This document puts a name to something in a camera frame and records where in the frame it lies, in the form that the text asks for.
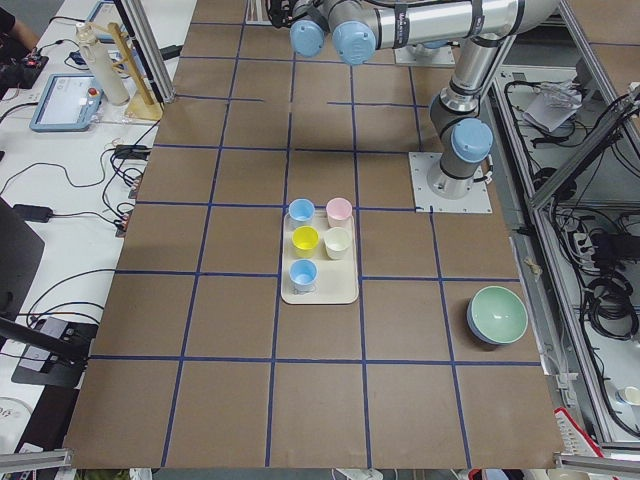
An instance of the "pink cup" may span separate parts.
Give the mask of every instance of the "pink cup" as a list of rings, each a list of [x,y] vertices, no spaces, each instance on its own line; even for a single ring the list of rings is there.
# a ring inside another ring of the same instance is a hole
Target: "pink cup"
[[[347,228],[351,222],[353,208],[351,202],[344,198],[333,198],[327,203],[327,220],[332,227]]]

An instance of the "blue joint cap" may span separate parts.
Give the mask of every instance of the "blue joint cap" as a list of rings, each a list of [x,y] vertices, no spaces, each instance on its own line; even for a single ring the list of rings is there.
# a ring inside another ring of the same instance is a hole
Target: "blue joint cap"
[[[455,154],[467,163],[482,162],[492,145],[491,129],[477,118],[465,118],[453,128],[451,146]]]
[[[437,48],[444,47],[447,43],[449,43],[448,40],[436,40],[435,42],[425,42],[422,44],[422,46],[430,50],[435,50]]]
[[[352,20],[333,30],[333,46],[343,62],[360,65],[375,53],[376,37],[367,25]]]
[[[315,57],[324,47],[324,31],[311,20],[298,20],[289,33],[291,47],[303,57]]]

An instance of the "white bottle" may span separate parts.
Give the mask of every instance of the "white bottle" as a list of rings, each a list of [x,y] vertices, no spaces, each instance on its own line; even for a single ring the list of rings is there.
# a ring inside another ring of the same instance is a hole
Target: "white bottle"
[[[86,23],[76,24],[76,37],[80,46],[80,55],[98,80],[109,103],[125,104],[129,100],[129,92],[113,69],[113,62],[107,48],[97,39],[91,26]]]

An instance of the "mint green bowl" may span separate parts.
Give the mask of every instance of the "mint green bowl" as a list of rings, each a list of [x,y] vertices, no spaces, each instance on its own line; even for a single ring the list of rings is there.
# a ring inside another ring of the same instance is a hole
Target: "mint green bowl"
[[[467,323],[480,340],[507,345],[522,338],[529,320],[520,297],[504,287],[491,286],[469,302]]]

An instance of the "white tray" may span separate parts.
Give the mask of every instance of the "white tray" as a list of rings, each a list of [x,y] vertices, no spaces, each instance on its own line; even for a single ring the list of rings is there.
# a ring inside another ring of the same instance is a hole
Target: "white tray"
[[[280,287],[282,299],[293,305],[337,305],[355,302],[360,289],[358,288],[358,257],[353,218],[346,227],[351,234],[351,248],[340,260],[331,260],[324,248],[324,233],[330,228],[327,222],[327,213],[324,210],[316,211],[312,226],[320,234],[318,248],[310,258],[318,267],[316,288],[313,292],[297,293],[294,291],[293,283],[289,277],[289,268],[299,257],[295,254],[291,242],[294,229],[291,226],[289,215],[287,214],[284,219],[282,284]]]

